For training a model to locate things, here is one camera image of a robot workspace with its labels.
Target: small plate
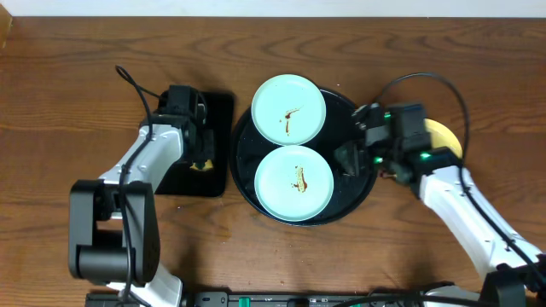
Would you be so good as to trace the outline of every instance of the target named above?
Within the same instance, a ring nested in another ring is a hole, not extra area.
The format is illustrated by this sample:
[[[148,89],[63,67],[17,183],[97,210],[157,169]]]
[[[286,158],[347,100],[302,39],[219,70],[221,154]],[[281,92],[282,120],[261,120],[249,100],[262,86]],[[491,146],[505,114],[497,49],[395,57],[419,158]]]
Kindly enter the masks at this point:
[[[310,80],[291,74],[263,83],[253,98],[253,122],[258,132],[278,145],[300,145],[324,125],[326,102]]]
[[[334,176],[326,160],[303,146],[273,150],[254,177],[259,203],[274,217],[298,222],[320,213],[334,192]]]

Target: wood grain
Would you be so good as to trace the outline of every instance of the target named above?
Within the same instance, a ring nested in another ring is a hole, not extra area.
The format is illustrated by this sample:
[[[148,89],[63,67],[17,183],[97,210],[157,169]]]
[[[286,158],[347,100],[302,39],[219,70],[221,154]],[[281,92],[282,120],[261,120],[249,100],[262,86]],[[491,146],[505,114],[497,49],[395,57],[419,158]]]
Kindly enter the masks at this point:
[[[369,103],[399,75],[435,71],[466,96],[469,168],[491,203],[546,248],[546,21],[458,19],[18,18],[0,56],[0,298],[82,305],[93,287],[67,269],[68,192],[134,142],[143,117],[122,64],[147,88],[237,95],[235,118],[267,78],[297,73]],[[462,135],[450,93],[430,80],[389,101],[422,99]],[[472,263],[411,192],[379,180],[351,215],[316,228],[258,214],[233,181],[218,199],[156,197],[161,259],[189,290],[364,293],[455,281]]]

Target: green switch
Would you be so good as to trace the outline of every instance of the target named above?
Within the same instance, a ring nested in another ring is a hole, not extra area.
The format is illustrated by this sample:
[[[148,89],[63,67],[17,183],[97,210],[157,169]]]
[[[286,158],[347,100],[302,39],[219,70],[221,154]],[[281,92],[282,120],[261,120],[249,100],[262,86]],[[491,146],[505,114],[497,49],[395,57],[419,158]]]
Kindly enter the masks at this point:
[[[250,298],[239,298],[239,307],[250,307]]]

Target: food scrap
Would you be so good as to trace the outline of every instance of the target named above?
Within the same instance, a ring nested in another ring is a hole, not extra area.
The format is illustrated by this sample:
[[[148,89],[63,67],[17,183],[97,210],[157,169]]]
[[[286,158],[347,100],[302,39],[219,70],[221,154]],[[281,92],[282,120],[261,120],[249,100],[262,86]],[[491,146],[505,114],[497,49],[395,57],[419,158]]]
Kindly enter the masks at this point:
[[[307,182],[304,177],[304,168],[296,166],[296,181],[298,183],[292,184],[293,188],[297,188],[300,193],[304,193],[307,190]]]
[[[290,116],[292,116],[293,113],[298,112],[300,109],[301,107],[289,110],[287,111],[286,115],[284,115],[284,118],[287,120],[287,128],[286,128],[287,136],[290,136]]]

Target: yellow object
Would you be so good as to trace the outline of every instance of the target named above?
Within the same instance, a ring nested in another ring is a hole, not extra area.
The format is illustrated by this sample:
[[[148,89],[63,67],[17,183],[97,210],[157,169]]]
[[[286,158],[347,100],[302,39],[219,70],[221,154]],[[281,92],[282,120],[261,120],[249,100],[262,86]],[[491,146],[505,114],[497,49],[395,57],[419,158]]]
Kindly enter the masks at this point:
[[[212,161],[208,159],[205,163],[201,163],[201,164],[194,163],[189,168],[194,171],[209,171],[214,168],[214,165],[212,165]]]
[[[446,126],[432,119],[425,119],[425,128],[430,133],[433,148],[447,147],[459,158],[462,157],[461,143]]]

